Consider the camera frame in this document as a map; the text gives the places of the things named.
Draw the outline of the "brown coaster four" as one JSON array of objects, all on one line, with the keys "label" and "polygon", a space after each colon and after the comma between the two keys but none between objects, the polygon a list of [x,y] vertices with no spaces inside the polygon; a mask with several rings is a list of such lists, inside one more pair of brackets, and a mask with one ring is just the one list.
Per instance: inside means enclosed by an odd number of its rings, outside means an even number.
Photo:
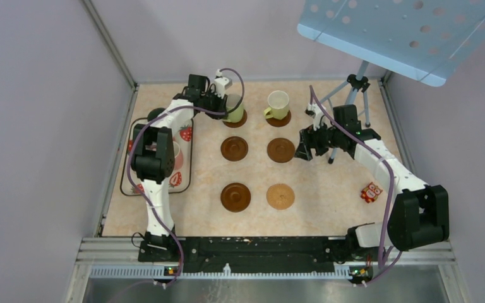
[{"label": "brown coaster four", "polygon": [[268,157],[277,163],[287,163],[294,158],[295,146],[287,138],[275,138],[266,148]]}]

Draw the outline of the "brown coaster two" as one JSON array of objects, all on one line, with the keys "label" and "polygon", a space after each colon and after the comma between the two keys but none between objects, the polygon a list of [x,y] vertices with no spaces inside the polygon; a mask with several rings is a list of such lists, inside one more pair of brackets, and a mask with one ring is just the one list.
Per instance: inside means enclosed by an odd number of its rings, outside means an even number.
[{"label": "brown coaster two", "polygon": [[275,128],[281,128],[288,125],[288,123],[290,123],[290,120],[291,120],[291,111],[288,111],[287,115],[283,119],[276,119],[274,117],[271,117],[266,119],[266,122]]}]

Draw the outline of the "brown coaster one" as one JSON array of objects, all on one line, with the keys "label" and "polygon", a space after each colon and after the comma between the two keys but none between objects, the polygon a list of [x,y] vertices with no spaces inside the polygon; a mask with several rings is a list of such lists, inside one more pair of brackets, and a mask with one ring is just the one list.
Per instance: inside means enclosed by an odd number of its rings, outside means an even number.
[{"label": "brown coaster one", "polygon": [[224,121],[223,124],[225,126],[227,126],[228,128],[239,128],[246,123],[247,119],[248,119],[248,114],[247,114],[246,110],[244,110],[243,115],[242,115],[242,119],[239,122]]}]

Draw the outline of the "dark green cup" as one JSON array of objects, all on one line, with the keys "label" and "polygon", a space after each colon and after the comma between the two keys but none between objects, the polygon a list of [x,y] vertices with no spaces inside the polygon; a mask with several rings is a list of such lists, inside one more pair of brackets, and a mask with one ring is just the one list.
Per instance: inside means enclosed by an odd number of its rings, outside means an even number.
[{"label": "dark green cup", "polygon": [[147,121],[150,122],[156,119],[159,115],[161,115],[165,111],[165,108],[159,107],[156,109],[151,110],[147,115]]}]

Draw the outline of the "light wooden coaster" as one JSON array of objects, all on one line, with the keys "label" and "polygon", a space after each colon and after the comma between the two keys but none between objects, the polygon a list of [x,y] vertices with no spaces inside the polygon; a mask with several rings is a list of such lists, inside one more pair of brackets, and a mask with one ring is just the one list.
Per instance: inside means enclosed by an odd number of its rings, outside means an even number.
[{"label": "light wooden coaster", "polygon": [[267,203],[276,210],[286,210],[295,202],[294,190],[287,184],[274,184],[266,192]]}]

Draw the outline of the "brown coaster three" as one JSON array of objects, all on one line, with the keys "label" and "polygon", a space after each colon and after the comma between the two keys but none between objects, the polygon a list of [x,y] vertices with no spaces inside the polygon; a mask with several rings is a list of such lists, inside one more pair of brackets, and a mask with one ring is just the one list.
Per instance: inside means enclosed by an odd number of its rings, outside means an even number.
[{"label": "brown coaster three", "polygon": [[248,143],[242,137],[231,136],[222,142],[220,151],[226,160],[237,162],[244,159],[248,154]]}]

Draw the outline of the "strawberry print tray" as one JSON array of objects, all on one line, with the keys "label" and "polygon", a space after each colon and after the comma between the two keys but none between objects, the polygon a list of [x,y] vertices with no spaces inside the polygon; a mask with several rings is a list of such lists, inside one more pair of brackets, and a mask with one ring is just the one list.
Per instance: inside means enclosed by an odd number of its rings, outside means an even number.
[{"label": "strawberry print tray", "polygon": [[[130,126],[128,133],[128,147],[126,154],[123,158],[122,170],[121,170],[121,180],[119,189],[124,196],[139,196],[139,191],[131,185],[129,179],[127,178],[127,168],[126,164],[129,160],[129,152],[133,145],[133,129],[138,124],[146,124],[148,121],[146,117],[135,119]],[[183,156],[184,163],[180,170],[173,170],[171,176],[169,177],[169,193],[182,193],[190,185],[191,182],[191,162],[192,162],[192,151],[193,151],[193,126],[194,120],[190,119],[183,123],[178,131],[174,132],[172,137],[173,141],[179,143]]]}]

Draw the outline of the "brown coaster five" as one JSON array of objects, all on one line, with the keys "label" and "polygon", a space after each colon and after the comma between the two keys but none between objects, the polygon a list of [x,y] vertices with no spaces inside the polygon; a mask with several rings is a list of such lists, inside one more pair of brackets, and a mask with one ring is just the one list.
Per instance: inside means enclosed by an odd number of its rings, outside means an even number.
[{"label": "brown coaster five", "polygon": [[222,206],[233,213],[244,211],[251,202],[251,191],[244,184],[234,182],[226,185],[221,194]]}]

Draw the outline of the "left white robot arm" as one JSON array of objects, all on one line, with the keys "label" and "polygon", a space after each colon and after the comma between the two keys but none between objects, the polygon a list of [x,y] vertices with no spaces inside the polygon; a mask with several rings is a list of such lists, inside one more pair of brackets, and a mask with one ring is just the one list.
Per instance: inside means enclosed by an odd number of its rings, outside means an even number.
[{"label": "left white robot arm", "polygon": [[129,170],[140,180],[140,190],[147,202],[148,225],[140,243],[140,262],[178,262],[183,250],[175,235],[170,211],[169,179],[175,170],[174,134],[199,112],[213,119],[227,116],[226,91],[231,79],[218,72],[213,80],[191,74],[182,92],[164,109],[133,130]]}]

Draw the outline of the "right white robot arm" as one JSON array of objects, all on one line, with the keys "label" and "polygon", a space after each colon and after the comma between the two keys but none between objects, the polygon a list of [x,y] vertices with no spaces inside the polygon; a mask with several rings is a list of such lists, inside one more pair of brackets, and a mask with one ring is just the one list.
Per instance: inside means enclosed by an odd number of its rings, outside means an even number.
[{"label": "right white robot arm", "polygon": [[409,251],[448,240],[447,190],[416,177],[375,130],[362,128],[355,105],[334,107],[330,115],[320,103],[313,103],[307,106],[306,114],[313,118],[313,124],[300,130],[296,158],[310,161],[331,148],[341,149],[372,173],[388,194],[381,222],[348,230],[348,257],[362,260],[374,247]]}]

